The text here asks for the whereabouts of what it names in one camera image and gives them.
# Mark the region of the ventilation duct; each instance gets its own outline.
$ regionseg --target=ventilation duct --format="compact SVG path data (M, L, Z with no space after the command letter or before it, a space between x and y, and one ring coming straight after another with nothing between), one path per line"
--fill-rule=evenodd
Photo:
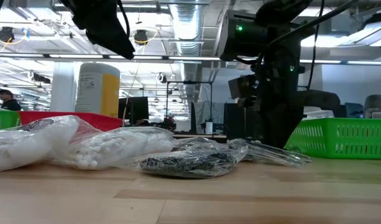
M195 4L171 4L169 5L173 17L173 31L175 38L179 40L195 40L199 37L201 28L202 6ZM177 42L177 50L182 56L199 56L201 45L192 42ZM201 81L202 74L197 73L197 64L184 63L183 81ZM194 86L185 86L187 98L194 98Z

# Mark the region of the clear plastic bag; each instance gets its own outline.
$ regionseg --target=clear plastic bag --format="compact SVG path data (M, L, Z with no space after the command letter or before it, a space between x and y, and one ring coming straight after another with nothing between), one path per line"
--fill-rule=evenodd
M119 164L123 169L184 178L213 178L228 174L247 154L247 146L232 150L207 142L177 152L148 154Z
M48 159L52 149L67 146L82 125L90 126L76 116L62 116L0 130L0 171Z
M186 139L178 139L175 140L175 147L172 149L173 152L176 151L182 151L185 149L188 149L191 146L194 146L196 144L201 144L201 143L208 143L208 142L215 142L213 140L203 138L203 137L193 137L193 138L186 138Z
M247 146L249 149L247 155L244 157L245 161L267 162L288 167L302 167L306 162L312 162L310 157L299 152L290 152L259 142L233 139L228 141L227 145L235 150Z
M173 148L172 133L160 128L118 128L75 136L68 147L54 151L51 163L77 169L107 169L122 161Z

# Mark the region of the red plastic basket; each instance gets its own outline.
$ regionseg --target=red plastic basket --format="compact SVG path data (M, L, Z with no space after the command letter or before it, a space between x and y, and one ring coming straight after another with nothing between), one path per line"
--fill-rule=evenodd
M22 124L28 124L38 119L51 118L54 116L75 115L88 122L94 128L102 131L110 131L120 128L122 120L94 113L76 113L76 112L44 112L44 111L18 111L21 116Z

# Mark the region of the wall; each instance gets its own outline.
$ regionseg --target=wall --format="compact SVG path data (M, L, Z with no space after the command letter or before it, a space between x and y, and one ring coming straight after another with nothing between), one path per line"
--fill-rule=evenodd
M323 90L337 93L342 104L364 105L369 95L381 95L381 66L323 65Z
M310 70L307 70L304 74L300 74L299 86L307 86L310 79ZM323 89L323 66L317 65L314 67L313 76L310 88L312 90L322 90Z

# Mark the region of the wooden tabletop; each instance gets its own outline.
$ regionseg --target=wooden tabletop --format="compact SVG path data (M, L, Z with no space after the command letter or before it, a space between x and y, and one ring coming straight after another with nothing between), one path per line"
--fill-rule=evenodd
M0 173L0 224L381 223L381 161L241 163L215 179L34 165Z

